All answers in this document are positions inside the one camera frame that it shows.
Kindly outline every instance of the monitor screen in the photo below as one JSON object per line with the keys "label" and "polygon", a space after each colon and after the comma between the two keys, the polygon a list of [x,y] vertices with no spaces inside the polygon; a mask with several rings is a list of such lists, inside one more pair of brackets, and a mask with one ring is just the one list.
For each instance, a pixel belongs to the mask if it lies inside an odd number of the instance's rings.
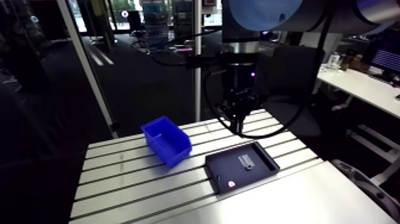
{"label": "monitor screen", "polygon": [[377,35],[362,60],[385,71],[400,73],[400,30],[385,30]]}

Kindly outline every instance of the metal pole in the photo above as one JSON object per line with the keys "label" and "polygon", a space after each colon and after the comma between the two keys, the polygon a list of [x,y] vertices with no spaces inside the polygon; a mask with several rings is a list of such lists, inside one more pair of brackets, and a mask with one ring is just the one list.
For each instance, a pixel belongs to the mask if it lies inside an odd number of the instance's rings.
{"label": "metal pole", "polygon": [[100,106],[101,113],[104,116],[104,119],[107,123],[107,126],[111,132],[113,138],[118,138],[117,132],[111,129],[113,125],[113,120],[108,111],[108,107],[103,99],[103,95],[101,94],[100,88],[97,84],[96,77],[93,74],[92,68],[89,64],[89,60],[85,54],[85,50],[83,49],[83,45],[80,41],[80,36],[75,28],[74,21],[71,17],[70,11],[68,9],[68,5],[65,0],[57,0],[58,7],[60,8],[62,17],[64,19],[65,25],[67,26],[68,32],[71,36],[72,43],[74,44],[75,50],[78,54],[79,60],[82,63],[82,67],[85,71],[86,77],[89,81],[90,87],[92,87],[93,93],[97,100],[97,103]]}
{"label": "metal pole", "polygon": [[[194,33],[201,33],[201,10],[202,0],[195,0],[195,30]],[[195,54],[201,54],[201,36],[195,37]],[[201,68],[195,69],[195,119],[200,121],[201,114]]]}

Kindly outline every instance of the office chair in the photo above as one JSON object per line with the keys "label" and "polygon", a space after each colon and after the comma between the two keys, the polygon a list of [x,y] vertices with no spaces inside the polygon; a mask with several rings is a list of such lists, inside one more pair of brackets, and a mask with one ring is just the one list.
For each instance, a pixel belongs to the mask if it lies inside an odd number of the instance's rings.
{"label": "office chair", "polygon": [[139,12],[129,11],[128,13],[130,36],[136,37],[136,39],[130,44],[130,46],[134,48],[135,45],[138,44],[140,48],[147,48],[147,43],[143,40],[146,32],[144,27],[142,26]]}
{"label": "office chair", "polygon": [[[269,96],[264,98],[262,106],[280,123],[286,124],[308,97],[307,86],[316,52],[316,48],[281,46],[274,50],[269,63],[259,63],[262,74],[257,77],[257,85],[263,85],[263,94]],[[321,129],[309,108],[307,106],[289,130],[310,146],[319,141]]]}

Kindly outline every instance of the black cable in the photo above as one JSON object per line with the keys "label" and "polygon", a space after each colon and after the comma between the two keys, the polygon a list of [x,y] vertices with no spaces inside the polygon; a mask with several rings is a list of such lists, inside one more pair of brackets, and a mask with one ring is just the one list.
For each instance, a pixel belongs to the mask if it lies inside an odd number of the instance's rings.
{"label": "black cable", "polygon": [[[156,46],[155,51],[161,49],[162,47],[165,47],[165,46],[168,45],[168,44],[171,44],[171,43],[174,43],[174,42],[177,42],[177,41],[183,41],[183,40],[187,40],[187,39],[192,39],[192,38],[197,37],[197,36],[203,36],[203,35],[207,35],[207,34],[211,34],[211,33],[216,33],[216,32],[218,32],[218,31],[220,31],[221,29],[222,29],[222,28],[218,28],[218,29],[215,29],[215,30],[207,31],[207,32],[202,32],[202,33],[197,33],[197,34],[194,34],[194,35],[182,36],[182,37],[180,37],[180,38],[175,38],[175,39],[172,39],[172,40],[167,41],[167,42],[165,42],[165,43],[159,44],[158,46]],[[185,65],[187,64],[187,62],[182,62],[182,63],[177,63],[177,64],[165,63],[165,62],[163,62],[163,61],[160,61],[158,58],[156,58],[156,57],[154,56],[154,52],[151,52],[151,53],[150,53],[150,57],[151,57],[157,64],[160,64],[160,65],[162,65],[162,66],[181,67],[181,66],[185,66]]]}
{"label": "black cable", "polygon": [[[327,17],[324,23],[324,26],[322,28],[321,31],[321,36],[320,39],[318,41],[318,47],[317,47],[317,52],[315,54],[314,57],[314,67],[312,68],[312,76],[310,79],[310,82],[308,84],[307,87],[307,93],[311,94],[311,92],[313,91],[313,87],[315,84],[315,80],[317,79],[318,76],[318,71],[320,69],[320,58],[323,55],[323,48],[324,48],[324,43],[325,43],[325,38],[328,34],[329,31],[329,27],[330,24],[332,23],[333,20],[333,16],[335,15],[335,10],[336,10],[336,6],[337,3],[336,1],[332,1],[331,5],[327,5],[326,7],[329,7],[328,13],[327,13]],[[239,133],[236,132],[235,130],[231,130],[231,128],[228,127],[228,125],[225,124],[225,122],[223,122],[220,118],[220,116],[217,114],[217,112],[215,111],[214,107],[211,105],[211,101],[208,97],[208,93],[207,93],[207,80],[208,78],[211,76],[211,73],[207,73],[204,77],[204,82],[203,82],[203,92],[204,92],[204,97],[205,97],[205,101],[208,104],[208,107],[210,108],[211,112],[213,113],[213,115],[215,116],[215,118],[217,118],[217,120],[229,131],[231,131],[232,134],[240,136],[242,138],[249,138],[249,139],[263,139],[263,138],[269,138],[272,137],[274,135],[280,134],[282,132],[284,132],[290,125],[292,125],[298,118],[299,116],[302,114],[302,112],[304,111],[307,102],[304,102],[299,109],[297,110],[297,112],[295,113],[295,115],[285,124],[283,125],[283,127],[281,127],[280,129],[272,132],[272,133],[268,133],[266,135],[260,135],[260,136],[253,136],[253,135],[246,135],[243,133]]]}

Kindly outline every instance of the blue plastic bin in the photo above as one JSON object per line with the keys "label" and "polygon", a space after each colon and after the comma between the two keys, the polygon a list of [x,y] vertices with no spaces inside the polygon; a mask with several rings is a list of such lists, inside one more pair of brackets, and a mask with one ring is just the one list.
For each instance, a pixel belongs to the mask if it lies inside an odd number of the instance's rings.
{"label": "blue plastic bin", "polygon": [[192,144],[189,137],[165,116],[142,127],[147,145],[167,166],[173,167],[189,155]]}

